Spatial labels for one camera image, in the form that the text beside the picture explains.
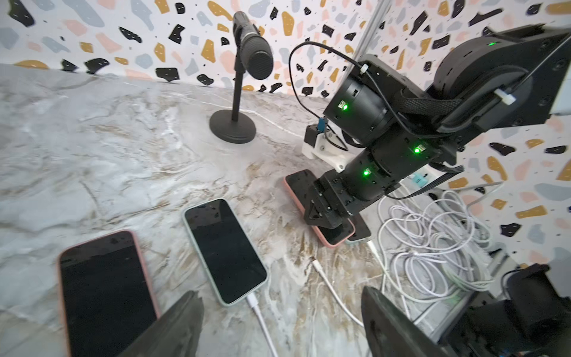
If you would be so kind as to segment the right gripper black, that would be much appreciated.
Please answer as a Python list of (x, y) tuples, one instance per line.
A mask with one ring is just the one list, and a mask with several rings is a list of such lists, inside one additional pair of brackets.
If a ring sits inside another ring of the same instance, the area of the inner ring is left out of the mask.
[(398, 181), (373, 167), (357, 167), (337, 173), (325, 172), (312, 184), (309, 197), (320, 207), (324, 218), (312, 220), (304, 214), (306, 223), (336, 228), (400, 187)]

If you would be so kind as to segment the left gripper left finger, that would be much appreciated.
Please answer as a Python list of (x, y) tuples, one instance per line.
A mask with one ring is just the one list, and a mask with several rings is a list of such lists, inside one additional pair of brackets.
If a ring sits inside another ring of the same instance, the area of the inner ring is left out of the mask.
[(195, 356), (204, 314), (198, 292), (188, 291), (120, 355)]

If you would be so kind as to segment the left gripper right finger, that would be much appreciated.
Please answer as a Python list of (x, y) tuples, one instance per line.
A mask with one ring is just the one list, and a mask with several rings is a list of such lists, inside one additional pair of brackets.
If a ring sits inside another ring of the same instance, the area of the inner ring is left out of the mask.
[(382, 292), (365, 286), (361, 315), (372, 356), (445, 356)]

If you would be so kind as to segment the pink-cased phone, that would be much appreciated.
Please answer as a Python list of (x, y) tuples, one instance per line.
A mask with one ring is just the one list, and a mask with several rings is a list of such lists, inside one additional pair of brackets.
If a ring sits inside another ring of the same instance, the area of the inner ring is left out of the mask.
[(57, 268), (69, 356), (118, 356), (160, 316), (131, 231), (69, 247)]
[[(308, 213), (312, 220), (324, 218), (320, 212), (320, 207), (315, 207), (315, 201), (309, 197), (309, 189), (316, 180), (317, 177), (310, 170), (298, 171), (284, 178), (284, 184), (294, 203), (302, 214)], [(344, 220), (336, 228), (326, 228), (313, 223), (309, 223), (309, 226), (312, 227), (319, 241), (327, 248), (335, 248), (355, 233), (355, 226), (350, 220)]]

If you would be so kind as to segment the mint-cased phone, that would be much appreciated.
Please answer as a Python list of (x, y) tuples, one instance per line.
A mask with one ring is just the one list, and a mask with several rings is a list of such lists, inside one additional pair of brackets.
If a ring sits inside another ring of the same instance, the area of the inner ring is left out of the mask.
[(269, 279), (260, 255), (225, 199), (188, 208), (182, 216), (222, 305), (234, 305)]
[(355, 232), (347, 240), (347, 244), (357, 244), (361, 242), (368, 242), (371, 238), (371, 231), (362, 218), (361, 214), (350, 217), (349, 221), (355, 226)]

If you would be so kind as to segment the white charging cable phone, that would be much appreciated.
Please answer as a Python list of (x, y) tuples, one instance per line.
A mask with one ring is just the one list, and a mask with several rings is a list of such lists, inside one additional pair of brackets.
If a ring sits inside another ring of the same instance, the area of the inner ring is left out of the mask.
[(274, 342), (272, 341), (272, 337), (271, 337), (271, 335), (270, 335), (270, 333), (269, 333), (268, 327), (267, 327), (266, 322), (265, 322), (265, 320), (264, 320), (264, 318), (263, 318), (263, 315), (262, 315), (262, 313), (261, 313), (261, 310), (260, 310), (260, 307), (259, 307), (259, 302), (258, 302), (258, 300), (257, 300), (256, 295), (255, 295), (254, 293), (250, 293), (250, 294), (248, 294), (248, 295), (246, 296), (246, 300), (247, 300), (247, 302), (248, 302), (248, 305), (249, 305), (249, 306), (251, 307), (251, 309), (254, 311), (254, 314), (256, 315), (257, 320), (258, 320), (259, 323), (260, 323), (260, 327), (261, 327), (261, 329), (262, 329), (262, 331), (263, 331), (264, 337), (265, 337), (266, 342), (267, 342), (267, 344), (268, 344), (268, 346), (269, 346), (269, 349), (270, 349), (270, 351), (271, 351), (272, 356), (273, 356), (273, 357), (278, 357), (279, 355), (278, 355), (277, 349), (276, 349), (276, 347), (275, 347), (275, 345), (274, 345)]
[(355, 324), (357, 324), (358, 326), (364, 328), (364, 324), (363, 322), (357, 318), (355, 315), (352, 314), (352, 312), (350, 312), (350, 310), (347, 308), (347, 306), (343, 303), (343, 301), (341, 300), (341, 298), (339, 297), (339, 295), (337, 294), (337, 292), (335, 291), (335, 288), (333, 287), (333, 285), (330, 283), (329, 279), (327, 278), (326, 273), (324, 272), (324, 268), (323, 266), (321, 266), (321, 263), (317, 260), (317, 259), (313, 259), (311, 262), (313, 268), (315, 269), (315, 271), (320, 275), (320, 277), (323, 279), (324, 283), (326, 284), (328, 290), (330, 291), (330, 293), (332, 294), (333, 298), (335, 299), (336, 303), (340, 306), (340, 308), (342, 309), (342, 311), (345, 313), (345, 315), (351, 320), (353, 321)]
[(444, 190), (426, 205), (413, 198), (378, 202), (381, 225), (369, 246), (384, 271), (381, 290), (393, 292), (415, 324), (439, 303), (492, 287), (485, 254), (495, 238), (472, 210), (502, 187), (485, 184), (485, 193), (470, 203), (459, 189)]

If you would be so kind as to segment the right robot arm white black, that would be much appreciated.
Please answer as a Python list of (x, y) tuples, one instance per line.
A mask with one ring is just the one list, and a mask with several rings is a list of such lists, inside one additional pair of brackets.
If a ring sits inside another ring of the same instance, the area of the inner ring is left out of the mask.
[(461, 44), (420, 89), (374, 56), (357, 62), (324, 117), (361, 152), (310, 184), (304, 219), (336, 228), (424, 166), (436, 184), (462, 172), (457, 153), (490, 129), (544, 123), (570, 88), (570, 30), (528, 25)]

